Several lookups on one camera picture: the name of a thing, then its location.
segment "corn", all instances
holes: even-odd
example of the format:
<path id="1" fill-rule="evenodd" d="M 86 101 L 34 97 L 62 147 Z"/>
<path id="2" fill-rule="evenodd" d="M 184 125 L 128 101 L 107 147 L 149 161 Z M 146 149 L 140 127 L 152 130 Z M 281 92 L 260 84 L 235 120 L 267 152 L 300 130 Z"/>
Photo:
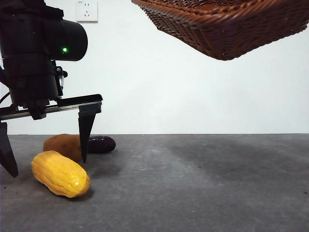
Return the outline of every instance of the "corn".
<path id="1" fill-rule="evenodd" d="M 90 185 L 86 171 L 56 151 L 45 151 L 31 162 L 34 177 L 55 195 L 68 198 L 84 195 Z"/>

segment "concrete floor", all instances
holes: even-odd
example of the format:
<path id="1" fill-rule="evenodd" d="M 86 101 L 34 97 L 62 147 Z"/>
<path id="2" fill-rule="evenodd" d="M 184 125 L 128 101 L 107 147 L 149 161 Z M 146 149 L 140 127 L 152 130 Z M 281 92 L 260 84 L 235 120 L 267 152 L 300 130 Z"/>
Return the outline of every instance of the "concrete floor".
<path id="1" fill-rule="evenodd" d="M 32 175 L 48 137 L 10 136 L 2 232 L 309 232 L 309 134 L 114 135 L 81 163 L 92 182 L 77 199 Z"/>

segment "wall socket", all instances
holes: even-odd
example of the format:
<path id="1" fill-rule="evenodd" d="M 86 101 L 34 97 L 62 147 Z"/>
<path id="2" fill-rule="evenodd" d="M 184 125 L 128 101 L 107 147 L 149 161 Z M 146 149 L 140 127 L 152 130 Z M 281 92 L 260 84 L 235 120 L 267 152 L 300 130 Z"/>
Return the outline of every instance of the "wall socket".
<path id="1" fill-rule="evenodd" d="M 77 22 L 98 22 L 98 0 L 79 0 L 76 2 Z"/>

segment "woven basket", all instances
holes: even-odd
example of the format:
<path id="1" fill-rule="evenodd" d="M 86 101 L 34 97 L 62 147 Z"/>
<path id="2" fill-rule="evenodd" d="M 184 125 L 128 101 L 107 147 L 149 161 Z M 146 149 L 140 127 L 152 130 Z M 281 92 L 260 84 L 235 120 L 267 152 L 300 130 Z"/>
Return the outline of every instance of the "woven basket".
<path id="1" fill-rule="evenodd" d="M 299 33 L 309 0 L 132 0 L 157 26 L 207 56 L 230 60 Z"/>

